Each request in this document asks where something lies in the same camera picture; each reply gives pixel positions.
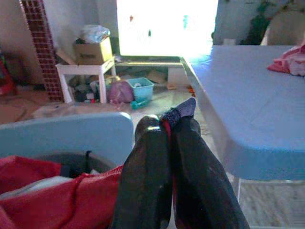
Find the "teal plastic basket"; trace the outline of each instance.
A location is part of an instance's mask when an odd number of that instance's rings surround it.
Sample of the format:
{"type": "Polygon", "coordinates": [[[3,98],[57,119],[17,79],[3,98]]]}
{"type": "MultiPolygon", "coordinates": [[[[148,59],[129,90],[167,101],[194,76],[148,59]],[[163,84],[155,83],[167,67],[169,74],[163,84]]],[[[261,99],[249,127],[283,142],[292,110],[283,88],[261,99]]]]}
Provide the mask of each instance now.
{"type": "Polygon", "coordinates": [[[133,89],[135,101],[140,102],[145,99],[152,99],[154,84],[150,80],[142,77],[137,79],[130,79],[127,80],[127,82],[133,89]]]}

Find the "blue table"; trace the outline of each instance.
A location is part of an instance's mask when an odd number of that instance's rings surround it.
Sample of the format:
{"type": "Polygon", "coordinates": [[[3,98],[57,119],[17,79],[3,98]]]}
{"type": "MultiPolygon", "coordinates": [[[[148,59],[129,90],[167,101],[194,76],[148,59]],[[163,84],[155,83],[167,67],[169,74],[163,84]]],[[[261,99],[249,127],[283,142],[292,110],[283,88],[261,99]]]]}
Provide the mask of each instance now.
{"type": "Polygon", "coordinates": [[[219,158],[240,179],[305,179],[305,79],[266,69],[289,46],[213,46],[183,65],[219,158]]]}

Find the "sock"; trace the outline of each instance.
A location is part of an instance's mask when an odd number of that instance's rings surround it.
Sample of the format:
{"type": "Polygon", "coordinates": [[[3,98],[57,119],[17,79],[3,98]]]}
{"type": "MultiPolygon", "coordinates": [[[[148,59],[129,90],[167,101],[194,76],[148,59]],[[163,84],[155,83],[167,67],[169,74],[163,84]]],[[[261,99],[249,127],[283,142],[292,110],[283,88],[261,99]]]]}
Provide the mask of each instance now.
{"type": "Polygon", "coordinates": [[[178,106],[171,108],[161,116],[161,120],[167,120],[171,128],[173,128],[182,117],[194,116],[196,108],[196,100],[189,98],[178,106]]]}

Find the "white side table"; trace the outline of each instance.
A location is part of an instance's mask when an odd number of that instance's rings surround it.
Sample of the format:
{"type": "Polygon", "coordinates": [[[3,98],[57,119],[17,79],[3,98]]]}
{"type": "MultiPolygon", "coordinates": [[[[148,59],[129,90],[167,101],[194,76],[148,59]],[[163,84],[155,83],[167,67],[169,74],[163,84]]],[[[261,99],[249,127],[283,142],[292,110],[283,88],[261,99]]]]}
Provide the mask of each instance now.
{"type": "Polygon", "coordinates": [[[107,103],[104,73],[111,69],[111,75],[116,75],[114,57],[112,57],[110,60],[106,61],[102,65],[57,64],[56,67],[61,81],[61,88],[65,103],[72,102],[65,75],[98,75],[100,81],[100,102],[102,104],[107,103]]]}

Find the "cardboard box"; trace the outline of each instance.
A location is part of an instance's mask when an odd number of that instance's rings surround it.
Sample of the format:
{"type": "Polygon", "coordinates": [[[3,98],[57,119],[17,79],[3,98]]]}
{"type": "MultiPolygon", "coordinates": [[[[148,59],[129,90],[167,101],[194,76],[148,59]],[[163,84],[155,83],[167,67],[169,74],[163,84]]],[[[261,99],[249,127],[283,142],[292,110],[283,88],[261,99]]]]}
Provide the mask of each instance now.
{"type": "Polygon", "coordinates": [[[101,65],[112,58],[110,38],[107,37],[96,44],[75,44],[77,64],[101,65]]]}

